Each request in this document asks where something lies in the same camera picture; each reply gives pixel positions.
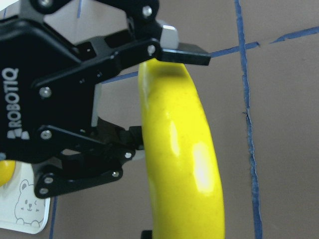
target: floor tile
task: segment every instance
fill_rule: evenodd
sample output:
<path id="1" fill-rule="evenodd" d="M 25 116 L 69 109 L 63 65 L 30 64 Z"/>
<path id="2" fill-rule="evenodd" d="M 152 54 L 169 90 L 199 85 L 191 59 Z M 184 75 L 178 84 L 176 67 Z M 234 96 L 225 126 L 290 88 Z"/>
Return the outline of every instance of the floor tile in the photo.
<path id="1" fill-rule="evenodd" d="M 317 0 L 242 0 L 246 42 L 319 26 Z"/>
<path id="2" fill-rule="evenodd" d="M 319 36 L 248 50 L 265 238 L 319 229 Z"/>

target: gray floor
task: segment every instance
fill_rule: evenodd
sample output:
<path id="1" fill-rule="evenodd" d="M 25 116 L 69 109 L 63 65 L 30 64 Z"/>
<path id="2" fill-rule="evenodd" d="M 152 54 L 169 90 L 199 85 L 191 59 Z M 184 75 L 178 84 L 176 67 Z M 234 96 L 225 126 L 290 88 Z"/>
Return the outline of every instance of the gray floor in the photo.
<path id="1" fill-rule="evenodd" d="M 70 41 L 125 27 L 124 15 L 78 0 L 47 18 Z M 181 41 L 216 52 L 238 46 L 233 0 L 161 0 L 159 18 L 175 25 Z M 13 14 L 16 6 L 7 9 Z M 265 239 L 315 239 L 319 234 L 319 26 L 317 0 L 242 1 L 251 90 L 251 119 Z M 223 182 L 226 238 L 253 239 L 254 219 L 242 82 L 236 48 L 209 67 L 188 66 L 214 138 Z M 137 67 L 122 74 L 136 71 Z M 136 77 L 103 85 L 100 116 L 125 127 L 141 123 Z M 116 183 L 60 196 L 54 238 L 139 239 L 152 228 L 144 161 L 130 162 Z M 37 235 L 0 230 L 1 239 L 48 239 L 51 222 Z"/>

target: yellow banana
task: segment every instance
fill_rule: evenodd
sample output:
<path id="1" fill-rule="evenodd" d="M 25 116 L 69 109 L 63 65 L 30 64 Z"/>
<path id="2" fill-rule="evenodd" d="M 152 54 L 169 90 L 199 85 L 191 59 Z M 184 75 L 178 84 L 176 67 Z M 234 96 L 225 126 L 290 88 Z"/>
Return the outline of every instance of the yellow banana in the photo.
<path id="1" fill-rule="evenodd" d="M 221 180 L 207 119 L 183 64 L 140 65 L 153 239 L 224 239 Z"/>
<path id="2" fill-rule="evenodd" d="M 0 161 L 0 187 L 6 184 L 12 177 L 15 168 L 15 161 Z"/>

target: banana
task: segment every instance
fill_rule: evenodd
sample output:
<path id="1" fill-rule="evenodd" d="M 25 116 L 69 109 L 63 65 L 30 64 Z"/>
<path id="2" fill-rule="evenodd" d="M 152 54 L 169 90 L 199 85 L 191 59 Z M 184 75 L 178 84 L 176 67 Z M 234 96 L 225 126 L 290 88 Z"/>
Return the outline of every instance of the banana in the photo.
<path id="1" fill-rule="evenodd" d="M 140 65 L 153 239 L 224 239 L 221 179 L 208 122 L 183 64 Z"/>

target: white card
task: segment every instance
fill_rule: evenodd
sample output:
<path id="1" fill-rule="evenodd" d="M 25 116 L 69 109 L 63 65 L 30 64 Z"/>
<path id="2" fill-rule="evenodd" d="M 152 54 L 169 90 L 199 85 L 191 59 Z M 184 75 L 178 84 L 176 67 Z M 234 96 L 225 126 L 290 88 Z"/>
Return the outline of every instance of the white card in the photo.
<path id="1" fill-rule="evenodd" d="M 10 6 L 11 4 L 14 4 L 18 0 L 0 0 L 0 11 L 5 9 L 7 6 Z"/>
<path id="2" fill-rule="evenodd" d="M 48 221 L 50 198 L 34 194 L 31 164 L 16 162 L 11 180 L 0 187 L 0 228 L 36 234 Z"/>

